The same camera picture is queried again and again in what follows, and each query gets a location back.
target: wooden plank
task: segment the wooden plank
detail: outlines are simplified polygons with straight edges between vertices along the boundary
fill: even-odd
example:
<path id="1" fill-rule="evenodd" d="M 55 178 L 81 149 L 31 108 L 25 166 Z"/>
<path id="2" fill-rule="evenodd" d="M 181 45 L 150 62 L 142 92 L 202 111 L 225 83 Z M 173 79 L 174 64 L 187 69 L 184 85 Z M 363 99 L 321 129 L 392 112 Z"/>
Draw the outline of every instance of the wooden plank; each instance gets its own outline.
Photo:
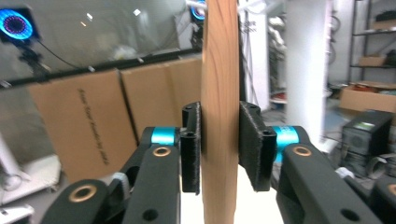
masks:
<path id="1" fill-rule="evenodd" d="M 232 224 L 236 207 L 239 120 L 235 0 L 207 0 L 201 104 L 206 224 Z"/>

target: blue ring light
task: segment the blue ring light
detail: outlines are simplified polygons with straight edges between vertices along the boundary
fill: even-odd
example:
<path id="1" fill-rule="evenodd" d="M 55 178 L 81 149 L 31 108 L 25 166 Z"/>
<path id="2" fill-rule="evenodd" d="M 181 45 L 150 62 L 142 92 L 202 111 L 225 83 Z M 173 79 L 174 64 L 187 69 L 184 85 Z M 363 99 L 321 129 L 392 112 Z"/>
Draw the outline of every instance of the blue ring light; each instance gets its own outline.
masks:
<path id="1" fill-rule="evenodd" d="M 0 9 L 0 30 L 18 40 L 25 40 L 33 34 L 32 24 L 20 13 L 10 9 Z"/>
<path id="2" fill-rule="evenodd" d="M 198 1 L 197 3 L 205 4 L 205 0 L 200 0 L 200 1 Z M 197 19 L 197 20 L 199 20 L 199 21 L 203 21 L 203 20 L 205 19 L 205 14 L 204 14 L 204 15 L 201 14 L 201 13 L 197 10 L 196 7 L 191 7 L 191 13 L 192 13 L 192 16 L 194 16 L 195 19 Z"/>

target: wooden board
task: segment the wooden board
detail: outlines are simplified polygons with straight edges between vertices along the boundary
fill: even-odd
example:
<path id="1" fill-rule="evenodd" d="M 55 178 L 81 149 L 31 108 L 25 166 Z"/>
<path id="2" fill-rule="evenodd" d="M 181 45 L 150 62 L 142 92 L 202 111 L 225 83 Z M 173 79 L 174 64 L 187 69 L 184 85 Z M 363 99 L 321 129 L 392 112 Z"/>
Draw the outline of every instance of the wooden board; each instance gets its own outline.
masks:
<path id="1" fill-rule="evenodd" d="M 232 224 L 236 207 L 239 120 L 235 0 L 207 0 L 201 104 L 206 224 Z"/>

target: cardboard box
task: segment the cardboard box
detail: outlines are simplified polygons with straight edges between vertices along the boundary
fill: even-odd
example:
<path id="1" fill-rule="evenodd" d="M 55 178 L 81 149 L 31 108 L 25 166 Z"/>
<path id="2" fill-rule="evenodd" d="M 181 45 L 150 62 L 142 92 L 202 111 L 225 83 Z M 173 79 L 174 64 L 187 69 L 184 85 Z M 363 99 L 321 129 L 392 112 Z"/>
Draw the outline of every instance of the cardboard box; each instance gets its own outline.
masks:
<path id="1" fill-rule="evenodd" d="M 371 28 L 373 30 L 391 30 L 392 28 L 396 28 L 396 20 L 375 21 Z"/>
<path id="2" fill-rule="evenodd" d="M 35 84 L 29 91 L 70 182 L 117 172 L 136 149 L 118 71 Z"/>
<path id="3" fill-rule="evenodd" d="M 382 66 L 386 58 L 382 56 L 364 56 L 359 59 L 360 66 Z"/>
<path id="4" fill-rule="evenodd" d="M 181 127 L 181 109 L 200 101 L 202 60 L 157 63 L 122 70 L 122 82 L 139 136 L 146 127 Z"/>
<path id="5" fill-rule="evenodd" d="M 396 113 L 396 96 L 353 89 L 349 86 L 341 92 L 339 107 L 346 115 L 353 117 L 367 109 Z M 393 119 L 392 125 L 396 125 L 396 119 Z"/>

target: shelving unit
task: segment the shelving unit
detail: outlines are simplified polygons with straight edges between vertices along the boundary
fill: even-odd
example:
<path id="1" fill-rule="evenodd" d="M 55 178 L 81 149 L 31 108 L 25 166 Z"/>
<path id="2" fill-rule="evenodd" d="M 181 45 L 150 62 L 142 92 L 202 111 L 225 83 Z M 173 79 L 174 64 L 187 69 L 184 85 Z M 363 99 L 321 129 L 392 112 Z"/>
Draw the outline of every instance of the shelving unit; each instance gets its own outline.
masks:
<path id="1" fill-rule="evenodd" d="M 365 30 L 356 32 L 357 28 L 357 16 L 358 16 L 358 4 L 359 2 L 368 1 L 367 11 L 366 11 L 366 19 L 365 19 Z M 380 65 L 380 66 L 361 66 L 354 62 L 354 48 L 356 45 L 355 38 L 360 36 L 363 37 L 363 46 L 362 46 L 362 55 L 366 56 L 368 54 L 367 47 L 369 45 L 370 37 L 378 36 L 378 35 L 393 35 L 396 36 L 396 27 L 393 27 L 390 30 L 374 30 L 370 29 L 370 19 L 372 18 L 372 6 L 373 0 L 355 0 L 353 7 L 353 15 L 352 15 L 352 36 L 350 39 L 350 53 L 349 53 L 349 71 L 348 71 L 348 82 L 352 81 L 352 70 L 354 68 L 360 69 L 360 80 L 365 79 L 365 73 L 367 69 L 394 69 L 396 66 L 391 65 Z"/>

